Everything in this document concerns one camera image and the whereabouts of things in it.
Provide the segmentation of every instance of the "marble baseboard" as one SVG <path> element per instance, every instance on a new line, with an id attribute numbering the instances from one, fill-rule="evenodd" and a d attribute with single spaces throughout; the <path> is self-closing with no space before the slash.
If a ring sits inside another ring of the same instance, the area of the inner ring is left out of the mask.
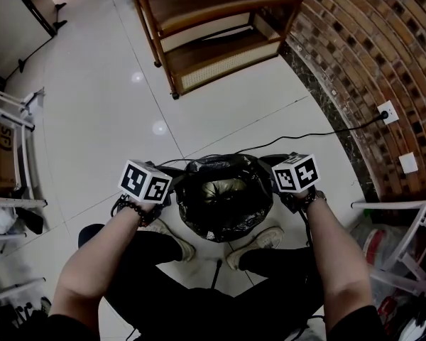
<path id="1" fill-rule="evenodd" d="M 333 130 L 346 129 L 347 126 L 342 119 L 336 105 L 330 99 L 329 95 L 323 90 L 321 84 L 303 62 L 302 58 L 284 42 L 283 47 L 280 49 L 280 54 L 289 66 L 294 70 L 301 82 L 306 86 L 312 97 L 316 100 L 320 109 L 328 118 L 329 123 L 332 125 Z M 349 157 L 350 163 L 354 168 L 356 177 L 359 180 L 361 189 L 363 190 L 364 197 L 367 202 L 378 202 L 376 187 L 373 184 L 371 174 L 369 173 L 368 166 L 361 155 L 358 144 L 349 131 L 337 133 L 342 147 Z"/>

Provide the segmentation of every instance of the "electrical outlet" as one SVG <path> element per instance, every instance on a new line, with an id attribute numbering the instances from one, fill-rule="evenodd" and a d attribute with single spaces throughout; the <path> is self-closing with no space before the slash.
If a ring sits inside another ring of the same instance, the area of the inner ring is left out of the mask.
<path id="1" fill-rule="evenodd" d="M 384 111 L 388 112 L 388 117 L 383 120 L 385 125 L 388 125 L 396 120 L 399 120 L 398 114 L 396 114 L 396 110 L 391 103 L 391 101 L 387 101 L 385 104 L 382 104 L 381 106 L 377 107 L 378 112 L 382 113 Z"/>
<path id="2" fill-rule="evenodd" d="M 412 173 L 418 171 L 417 161 L 415 160 L 413 152 L 400 156 L 399 161 L 401 166 L 403 167 L 404 173 Z"/>

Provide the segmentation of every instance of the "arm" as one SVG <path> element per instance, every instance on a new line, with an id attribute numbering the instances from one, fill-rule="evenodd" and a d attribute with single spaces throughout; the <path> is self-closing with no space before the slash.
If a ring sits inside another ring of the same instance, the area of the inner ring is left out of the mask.
<path id="1" fill-rule="evenodd" d="M 324 289 L 325 324 L 329 332 L 348 314 L 373 304 L 368 266 L 358 244 L 322 198 L 308 207 L 307 221 Z"/>
<path id="2" fill-rule="evenodd" d="M 99 333 L 99 302 L 140 222 L 138 214 L 125 207 L 71 256 L 58 279 L 50 315 L 66 315 Z"/>

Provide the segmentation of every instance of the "bracelet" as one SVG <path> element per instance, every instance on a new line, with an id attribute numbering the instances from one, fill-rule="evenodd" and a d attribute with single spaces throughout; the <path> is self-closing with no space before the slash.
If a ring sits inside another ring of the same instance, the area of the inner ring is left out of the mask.
<path id="1" fill-rule="evenodd" d="M 155 220 L 154 209 L 151 210 L 150 212 L 145 212 L 136 203 L 128 201 L 128 198 L 129 198 L 128 195 L 121 195 L 121 197 L 117 200 L 116 204 L 112 208 L 112 211 L 114 211 L 114 208 L 117 208 L 117 212 L 121 211 L 125 207 L 131 208 L 132 210 L 136 211 L 139 217 L 141 218 L 142 227 L 147 227 L 150 223 L 152 223 Z"/>
<path id="2" fill-rule="evenodd" d="M 311 203 L 313 203 L 317 198 L 323 198 L 325 201 L 327 201 L 327 197 L 321 190 L 316 190 L 313 188 L 312 191 L 305 197 L 304 200 L 302 200 L 301 203 L 301 209 L 304 213 L 307 212 L 307 208 L 310 206 Z"/>

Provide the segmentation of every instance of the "wooden shelving unit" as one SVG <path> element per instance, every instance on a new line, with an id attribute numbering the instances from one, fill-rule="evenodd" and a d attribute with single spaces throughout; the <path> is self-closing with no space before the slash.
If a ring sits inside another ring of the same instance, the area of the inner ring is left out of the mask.
<path id="1" fill-rule="evenodd" d="M 213 80 L 278 55 L 302 0 L 133 0 L 155 65 L 177 99 Z M 284 5 L 284 30 L 259 13 Z"/>

